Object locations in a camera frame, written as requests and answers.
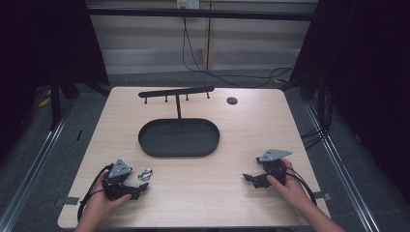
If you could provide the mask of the black horizontal bar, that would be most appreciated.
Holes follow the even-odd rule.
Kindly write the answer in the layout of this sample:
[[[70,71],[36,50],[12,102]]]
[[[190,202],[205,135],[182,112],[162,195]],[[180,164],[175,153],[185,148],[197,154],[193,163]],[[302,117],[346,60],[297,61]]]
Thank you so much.
[[[178,9],[135,9],[135,8],[103,8],[89,7],[86,11],[90,15],[126,15],[126,16],[167,16],[167,17],[204,17],[230,19],[266,19],[313,21],[315,14],[240,12],[220,10],[178,10]]]

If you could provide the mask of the black metal stand leg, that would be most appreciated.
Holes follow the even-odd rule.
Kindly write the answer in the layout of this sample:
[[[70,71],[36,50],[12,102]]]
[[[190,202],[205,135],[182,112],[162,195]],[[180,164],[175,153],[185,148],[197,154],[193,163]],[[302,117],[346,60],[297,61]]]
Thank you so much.
[[[61,120],[61,108],[60,108],[60,91],[59,86],[52,84],[50,86],[51,91],[51,108],[52,108],[52,122],[50,129],[54,131]]]

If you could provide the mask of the dark curtain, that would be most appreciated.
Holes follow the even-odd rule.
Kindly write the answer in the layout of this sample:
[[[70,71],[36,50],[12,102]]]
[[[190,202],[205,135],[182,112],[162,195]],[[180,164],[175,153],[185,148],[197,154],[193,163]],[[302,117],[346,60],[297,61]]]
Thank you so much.
[[[410,0],[317,0],[293,80],[325,85],[410,204]]]
[[[109,83],[85,0],[0,0],[0,162],[16,144],[37,88]]]

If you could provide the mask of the person's right hand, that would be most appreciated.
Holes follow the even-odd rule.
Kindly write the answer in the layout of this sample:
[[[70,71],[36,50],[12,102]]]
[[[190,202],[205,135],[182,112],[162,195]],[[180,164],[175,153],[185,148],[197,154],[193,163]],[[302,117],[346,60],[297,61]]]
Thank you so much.
[[[285,185],[271,175],[267,176],[267,180],[282,198],[300,213],[305,213],[309,207],[313,206],[302,185],[294,177],[287,176]]]

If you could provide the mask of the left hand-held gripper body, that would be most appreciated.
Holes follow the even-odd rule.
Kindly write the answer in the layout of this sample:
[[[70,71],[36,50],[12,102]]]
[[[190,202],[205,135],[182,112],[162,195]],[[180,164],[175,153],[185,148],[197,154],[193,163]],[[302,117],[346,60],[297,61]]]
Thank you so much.
[[[108,173],[102,178],[102,187],[109,200],[119,199],[127,194],[139,192],[125,185],[125,181],[132,173],[132,168],[128,167],[121,159],[109,166]]]

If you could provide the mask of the white wall socket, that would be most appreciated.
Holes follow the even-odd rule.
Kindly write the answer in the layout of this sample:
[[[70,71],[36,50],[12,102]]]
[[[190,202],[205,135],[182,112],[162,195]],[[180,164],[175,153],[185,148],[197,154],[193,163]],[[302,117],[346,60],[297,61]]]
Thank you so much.
[[[199,10],[199,0],[176,0],[176,6],[178,9]]]

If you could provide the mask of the small silver metal keys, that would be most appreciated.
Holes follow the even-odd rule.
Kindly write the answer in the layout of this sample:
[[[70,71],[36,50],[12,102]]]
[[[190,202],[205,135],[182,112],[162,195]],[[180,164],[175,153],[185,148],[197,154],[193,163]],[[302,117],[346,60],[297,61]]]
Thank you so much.
[[[138,174],[138,179],[140,181],[149,181],[153,175],[153,170],[151,168],[146,168],[144,171]]]

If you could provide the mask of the metal floor rail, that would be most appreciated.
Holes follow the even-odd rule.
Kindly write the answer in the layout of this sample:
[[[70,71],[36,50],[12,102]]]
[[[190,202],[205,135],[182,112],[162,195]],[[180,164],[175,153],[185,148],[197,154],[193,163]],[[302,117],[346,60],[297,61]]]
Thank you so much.
[[[8,204],[3,216],[0,217],[0,232],[12,232],[15,223],[29,198],[29,195],[32,192],[32,189],[38,178],[40,173],[44,169],[44,166],[53,150],[53,147],[60,137],[60,134],[66,125],[67,118],[70,115],[73,107],[75,106],[75,101],[70,101],[64,113],[62,114],[62,118],[56,124],[53,130],[51,130],[47,134],[47,138],[45,139],[41,150],[38,152],[34,163],[30,166],[26,175],[19,185],[15,196],[12,198],[11,202]]]
[[[360,194],[357,186],[355,185],[343,159],[341,158],[332,138],[324,132],[319,124],[318,113],[311,102],[305,103],[307,113],[311,122],[314,124],[315,131],[319,134],[320,141],[322,142],[329,159],[331,160],[338,177],[355,209],[355,212],[362,223],[366,232],[381,232],[377,225],[375,218],[370,211],[367,203]]]

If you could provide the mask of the black hook stand with tray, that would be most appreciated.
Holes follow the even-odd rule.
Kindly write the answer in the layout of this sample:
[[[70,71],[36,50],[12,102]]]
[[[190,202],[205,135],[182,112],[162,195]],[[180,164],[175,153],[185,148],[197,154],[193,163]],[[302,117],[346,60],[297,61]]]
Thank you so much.
[[[139,131],[138,142],[142,151],[159,159],[206,157],[215,152],[220,143],[220,130],[211,121],[202,118],[183,118],[180,96],[186,100],[191,94],[213,92],[213,86],[179,88],[140,92],[138,96],[147,103],[149,98],[174,96],[177,117],[156,119],[146,123]]]

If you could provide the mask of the person's left hand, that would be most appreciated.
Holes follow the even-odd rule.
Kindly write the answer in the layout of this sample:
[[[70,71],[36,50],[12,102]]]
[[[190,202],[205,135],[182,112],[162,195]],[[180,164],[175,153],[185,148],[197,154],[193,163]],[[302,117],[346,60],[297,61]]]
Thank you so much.
[[[104,171],[92,190],[92,195],[88,200],[81,220],[94,222],[97,225],[103,223],[119,207],[131,200],[131,195],[126,194],[118,199],[109,200],[103,190],[103,177],[107,174]]]

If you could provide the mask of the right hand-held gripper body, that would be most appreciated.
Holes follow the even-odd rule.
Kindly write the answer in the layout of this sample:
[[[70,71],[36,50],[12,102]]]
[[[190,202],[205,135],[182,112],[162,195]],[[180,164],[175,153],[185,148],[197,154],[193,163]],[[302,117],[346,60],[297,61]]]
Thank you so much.
[[[282,158],[291,155],[290,151],[268,149],[265,153],[256,159],[262,165],[265,174],[256,176],[255,182],[269,182],[267,176],[275,177],[282,185],[286,182],[286,165]]]

